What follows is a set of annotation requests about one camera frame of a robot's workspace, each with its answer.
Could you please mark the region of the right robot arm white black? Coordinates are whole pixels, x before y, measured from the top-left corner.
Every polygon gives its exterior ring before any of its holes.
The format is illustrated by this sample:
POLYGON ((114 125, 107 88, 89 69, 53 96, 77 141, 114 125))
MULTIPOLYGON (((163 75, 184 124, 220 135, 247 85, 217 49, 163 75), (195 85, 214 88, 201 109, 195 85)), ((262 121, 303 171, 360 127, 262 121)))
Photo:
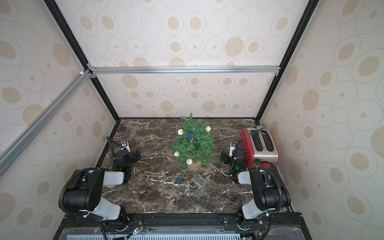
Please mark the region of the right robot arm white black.
POLYGON ((230 177, 240 185, 249 185, 253 198, 238 210, 238 221, 260 219, 291 205, 290 194, 276 168, 245 168, 245 153, 231 150, 221 153, 220 160, 230 165, 230 177))

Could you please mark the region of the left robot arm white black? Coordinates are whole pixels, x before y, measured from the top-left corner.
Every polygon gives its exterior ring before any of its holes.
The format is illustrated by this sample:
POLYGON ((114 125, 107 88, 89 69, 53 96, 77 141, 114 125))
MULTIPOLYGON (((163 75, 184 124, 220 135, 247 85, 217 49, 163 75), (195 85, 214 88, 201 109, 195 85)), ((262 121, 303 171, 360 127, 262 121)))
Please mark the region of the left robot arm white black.
POLYGON ((83 215, 100 221, 129 221, 126 210, 102 197, 104 187, 127 184, 133 172, 133 164, 141 160, 139 150, 127 149, 114 155, 114 168, 86 168, 74 171, 59 196, 59 208, 69 215, 83 215))

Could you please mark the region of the clear plastic battery box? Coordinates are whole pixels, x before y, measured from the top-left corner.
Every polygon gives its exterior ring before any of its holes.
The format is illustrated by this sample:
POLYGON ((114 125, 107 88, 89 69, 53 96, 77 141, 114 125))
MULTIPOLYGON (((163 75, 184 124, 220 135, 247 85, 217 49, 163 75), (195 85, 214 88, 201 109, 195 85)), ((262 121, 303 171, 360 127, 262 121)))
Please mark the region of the clear plastic battery box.
POLYGON ((204 190, 207 186, 208 182, 205 178, 203 178, 200 174, 196 174, 193 179, 193 184, 195 187, 199 188, 200 190, 204 190))

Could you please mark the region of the red silver toaster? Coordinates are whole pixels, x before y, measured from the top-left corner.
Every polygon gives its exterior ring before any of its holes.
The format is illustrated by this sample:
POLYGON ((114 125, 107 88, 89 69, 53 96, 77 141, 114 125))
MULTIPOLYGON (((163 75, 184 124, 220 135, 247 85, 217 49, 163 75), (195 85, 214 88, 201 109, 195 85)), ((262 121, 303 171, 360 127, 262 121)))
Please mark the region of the red silver toaster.
POLYGON ((243 129, 238 141, 244 153, 244 167, 261 164, 264 168, 274 168, 280 161, 276 141, 271 132, 261 126, 243 129))

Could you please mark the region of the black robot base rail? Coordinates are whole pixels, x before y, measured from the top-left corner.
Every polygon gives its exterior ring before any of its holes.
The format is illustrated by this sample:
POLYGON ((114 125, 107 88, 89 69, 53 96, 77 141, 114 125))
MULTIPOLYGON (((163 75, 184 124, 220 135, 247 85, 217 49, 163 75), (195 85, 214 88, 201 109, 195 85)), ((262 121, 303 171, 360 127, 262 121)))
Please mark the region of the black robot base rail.
POLYGON ((114 221, 66 215, 55 240, 310 240, 301 213, 275 213, 259 220, 239 214, 128 214, 114 221))

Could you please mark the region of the horizontal aluminium frame bar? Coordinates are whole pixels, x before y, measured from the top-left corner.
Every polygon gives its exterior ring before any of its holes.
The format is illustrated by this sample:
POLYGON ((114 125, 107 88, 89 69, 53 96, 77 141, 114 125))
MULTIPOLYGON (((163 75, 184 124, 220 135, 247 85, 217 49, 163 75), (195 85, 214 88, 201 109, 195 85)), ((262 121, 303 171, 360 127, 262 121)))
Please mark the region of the horizontal aluminium frame bar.
POLYGON ((92 67, 95 74, 278 73, 279 66, 92 67))

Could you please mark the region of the left diagonal aluminium frame bar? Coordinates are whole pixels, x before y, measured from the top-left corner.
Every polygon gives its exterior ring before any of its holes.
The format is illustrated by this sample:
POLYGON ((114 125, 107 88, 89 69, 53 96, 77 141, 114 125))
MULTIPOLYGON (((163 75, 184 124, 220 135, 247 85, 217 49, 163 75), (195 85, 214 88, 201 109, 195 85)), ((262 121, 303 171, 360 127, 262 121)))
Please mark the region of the left diagonal aluminium frame bar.
POLYGON ((1 154, 1 175, 3 175, 21 153, 31 144, 35 137, 59 112, 68 99, 91 76, 90 70, 78 75, 42 113, 23 131, 1 154))

